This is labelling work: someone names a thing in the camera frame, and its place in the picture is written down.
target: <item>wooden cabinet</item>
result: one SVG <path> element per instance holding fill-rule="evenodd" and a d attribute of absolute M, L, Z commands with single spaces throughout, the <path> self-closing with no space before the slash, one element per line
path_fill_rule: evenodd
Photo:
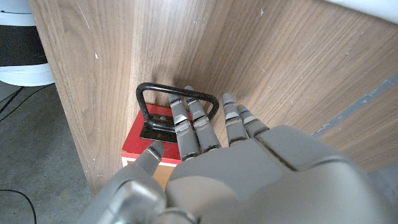
<path fill-rule="evenodd" d="M 121 168 L 142 82 L 229 92 L 268 126 L 311 134 L 398 71 L 397 25 L 324 1 L 38 0 L 31 8 L 94 194 Z M 162 94 L 146 98 L 167 104 Z M 367 171 L 397 161 L 390 124 L 398 114 L 362 110 L 322 139 Z M 387 118 L 369 128 L 379 113 Z M 225 146 L 222 111 L 213 125 Z M 366 146 L 386 128 L 390 147 Z"/>

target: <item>metal handle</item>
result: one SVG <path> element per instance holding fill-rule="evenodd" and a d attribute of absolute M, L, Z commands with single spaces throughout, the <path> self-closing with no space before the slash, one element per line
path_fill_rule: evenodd
<path fill-rule="evenodd" d="M 144 116 L 145 122 L 149 123 L 150 125 L 153 125 L 154 122 L 152 120 L 152 115 L 148 112 L 147 105 L 145 104 L 145 99 L 144 99 L 144 91 L 145 90 L 154 90 L 154 91 L 160 91 L 163 93 L 171 93 L 174 95 L 178 96 L 186 96 L 190 98 L 195 98 L 199 100 L 205 100 L 207 102 L 210 102 L 213 106 L 211 107 L 211 110 L 207 117 L 209 120 L 213 119 L 214 116 L 217 113 L 219 103 L 217 98 L 215 98 L 212 95 L 206 94 L 206 93 L 201 93 L 198 91 L 193 91 L 193 90 L 186 90 L 186 89 L 181 89 L 181 88 L 176 88 L 173 86 L 167 86 L 167 85 L 161 85 L 161 84 L 156 84 L 156 83 L 141 83 L 136 90 L 136 96 L 138 100 L 138 105 L 142 111 L 142 115 Z"/>

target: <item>robotic hand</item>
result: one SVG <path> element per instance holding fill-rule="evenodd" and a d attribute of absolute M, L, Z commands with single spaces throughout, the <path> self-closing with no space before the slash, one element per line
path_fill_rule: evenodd
<path fill-rule="evenodd" d="M 366 174 L 319 140 L 288 126 L 269 129 L 226 93 L 229 147 L 221 148 L 196 99 L 186 99 L 193 128 L 181 97 L 169 100 L 182 163 L 165 191 L 151 178 L 164 151 L 154 142 L 79 223 L 397 223 L 396 208 Z"/>

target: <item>robot finger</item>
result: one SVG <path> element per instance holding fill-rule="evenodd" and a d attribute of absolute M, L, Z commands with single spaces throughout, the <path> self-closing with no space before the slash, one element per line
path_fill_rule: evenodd
<path fill-rule="evenodd" d="M 248 136 L 246 135 L 246 131 L 238 110 L 236 109 L 236 105 L 229 93 L 225 93 L 223 95 L 223 105 L 228 144 L 231 146 L 240 140 L 247 139 Z"/>
<path fill-rule="evenodd" d="M 181 161 L 200 155 L 198 140 L 192 129 L 187 110 L 182 103 L 181 97 L 169 94 L 169 101 L 173 113 L 175 133 L 177 135 Z"/>
<path fill-rule="evenodd" d="M 267 131 L 269 128 L 260 120 L 258 120 L 245 106 L 238 105 L 239 115 L 243 120 L 243 125 L 250 138 L 256 137 L 257 134 Z"/>
<path fill-rule="evenodd" d="M 193 90 L 191 86 L 186 86 L 185 89 Z M 203 153 L 220 148 L 221 144 L 200 102 L 194 98 L 186 97 L 185 99 L 187 100 L 188 109 L 192 115 L 193 126 Z"/>

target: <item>black cable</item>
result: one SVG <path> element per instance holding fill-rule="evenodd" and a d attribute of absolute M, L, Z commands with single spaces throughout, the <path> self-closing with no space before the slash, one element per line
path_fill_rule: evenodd
<path fill-rule="evenodd" d="M 17 194 L 20 194 L 20 195 L 24 196 L 24 198 L 26 198 L 26 200 L 29 202 L 30 208 L 32 209 L 33 218 L 34 218 L 34 223 L 37 224 L 35 207 L 33 206 L 33 203 L 30 201 L 29 197 L 27 197 L 24 193 L 19 192 L 19 191 L 17 191 L 17 190 L 0 189 L 0 191 L 14 192 L 14 193 L 17 193 Z"/>
<path fill-rule="evenodd" d="M 38 91 L 40 91 L 40 90 L 42 90 L 42 89 L 44 89 L 44 88 L 49 87 L 50 85 L 54 85 L 54 83 L 53 83 L 53 84 L 46 85 L 45 87 L 39 88 L 38 90 L 34 91 L 34 92 L 33 92 L 32 94 L 30 94 L 27 98 L 25 98 L 24 101 L 22 101 L 15 109 L 13 109 L 13 110 L 12 110 L 10 113 L 8 113 L 5 117 L 3 117 L 2 119 L 0 119 L 0 122 L 3 121 L 4 119 L 6 119 L 6 118 L 7 118 L 12 112 L 14 112 L 16 109 L 18 109 L 18 107 L 19 107 L 21 104 L 23 104 L 27 99 L 29 99 L 29 97 L 31 97 L 33 94 L 37 93 Z"/>
<path fill-rule="evenodd" d="M 11 103 L 11 101 L 18 95 L 18 93 L 21 92 L 21 90 L 22 90 L 23 88 L 24 88 L 23 86 L 20 87 L 20 88 L 13 94 L 13 96 L 7 101 L 7 103 L 0 109 L 0 113 L 3 112 L 3 111 L 6 109 L 6 107 L 7 107 L 7 106 Z"/>

